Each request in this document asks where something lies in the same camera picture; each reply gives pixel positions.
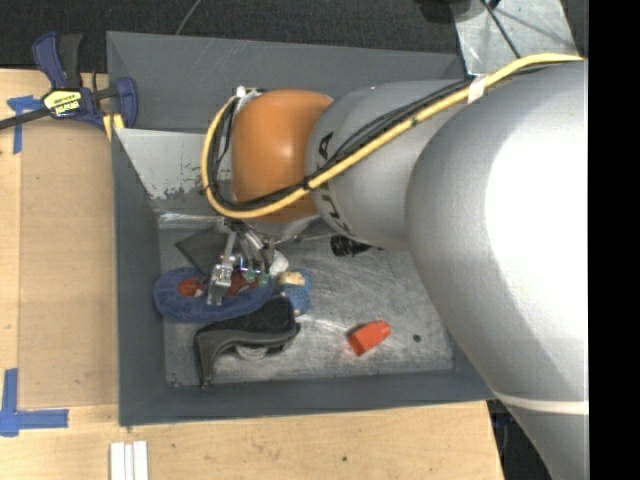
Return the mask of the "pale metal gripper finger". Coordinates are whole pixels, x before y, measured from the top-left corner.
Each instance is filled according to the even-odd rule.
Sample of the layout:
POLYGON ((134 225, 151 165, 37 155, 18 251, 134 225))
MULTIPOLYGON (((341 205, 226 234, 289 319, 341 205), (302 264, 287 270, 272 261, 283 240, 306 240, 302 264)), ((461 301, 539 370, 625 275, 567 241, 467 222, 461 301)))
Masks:
POLYGON ((216 264, 209 277, 207 290, 207 304, 210 306, 220 305, 222 299, 231 288, 233 264, 228 261, 216 264))

